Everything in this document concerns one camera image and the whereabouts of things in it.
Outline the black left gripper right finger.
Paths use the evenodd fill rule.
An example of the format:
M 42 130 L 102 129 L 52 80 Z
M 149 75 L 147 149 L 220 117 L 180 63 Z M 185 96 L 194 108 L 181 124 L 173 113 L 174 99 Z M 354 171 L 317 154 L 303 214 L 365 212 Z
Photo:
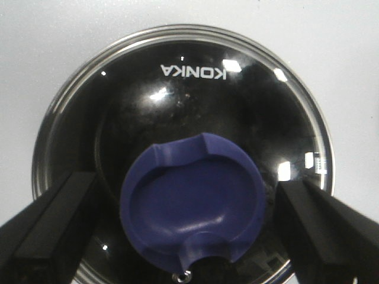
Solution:
M 299 283 L 378 283 L 378 223 L 313 184 L 277 184 L 275 228 Z

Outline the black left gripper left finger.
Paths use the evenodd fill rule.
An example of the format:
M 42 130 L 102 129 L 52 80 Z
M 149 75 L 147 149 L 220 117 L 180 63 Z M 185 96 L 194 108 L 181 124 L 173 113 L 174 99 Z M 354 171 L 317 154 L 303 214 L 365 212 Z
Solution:
M 1 283 L 71 283 L 97 224 L 94 172 L 58 178 L 1 226 Z

